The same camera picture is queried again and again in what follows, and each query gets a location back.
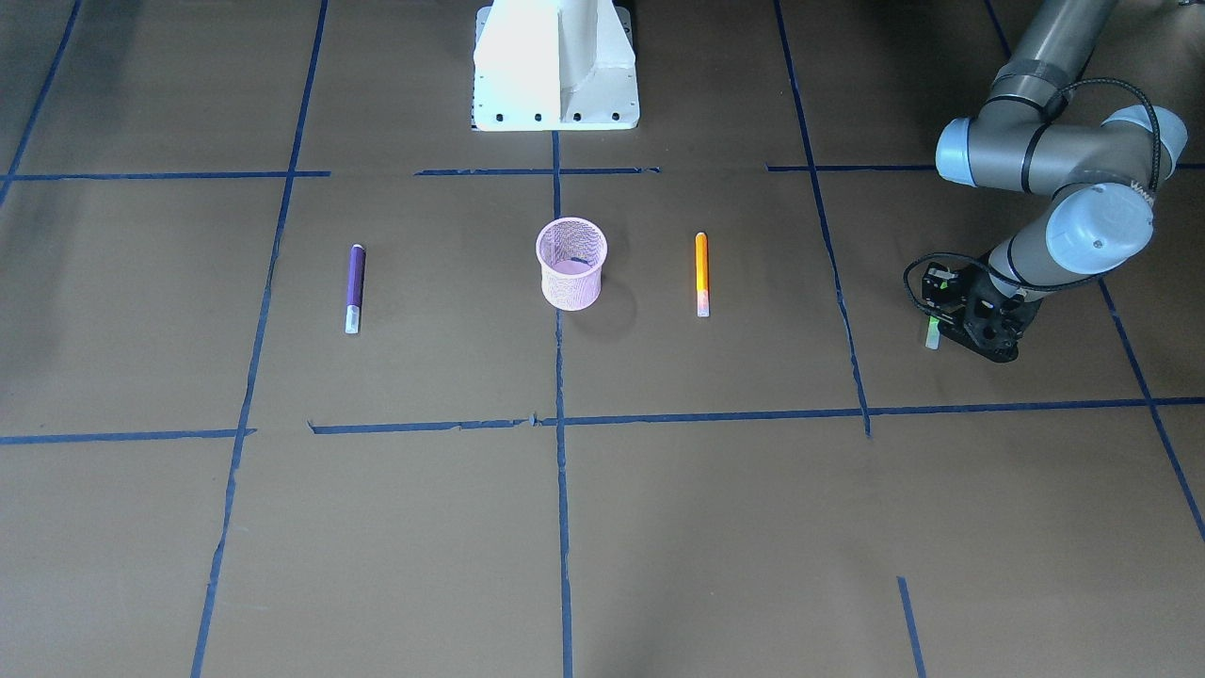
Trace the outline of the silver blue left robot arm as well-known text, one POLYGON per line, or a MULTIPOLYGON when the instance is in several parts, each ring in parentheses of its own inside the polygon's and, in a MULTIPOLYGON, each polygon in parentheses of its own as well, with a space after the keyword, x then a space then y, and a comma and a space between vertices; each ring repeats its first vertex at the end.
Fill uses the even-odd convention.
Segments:
POLYGON ((1136 104, 1097 126, 1059 123, 1084 77, 1112 1, 1046 1, 972 119, 942 130, 942 179, 1051 199, 1028 226, 962 269, 925 257, 918 308, 939 332, 994 362, 1019 356, 1041 301, 1089 284, 1144 249, 1153 204, 1188 140, 1183 120, 1112 79, 1136 104))

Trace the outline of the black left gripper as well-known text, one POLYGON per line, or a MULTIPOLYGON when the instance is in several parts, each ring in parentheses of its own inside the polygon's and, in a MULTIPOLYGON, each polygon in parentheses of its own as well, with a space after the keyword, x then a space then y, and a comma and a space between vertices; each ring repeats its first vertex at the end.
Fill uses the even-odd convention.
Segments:
POLYGON ((1042 301, 1006 297, 978 269, 958 271, 953 288, 962 301, 953 313, 953 340, 992 362, 1012 362, 1019 340, 1036 320, 1042 301))

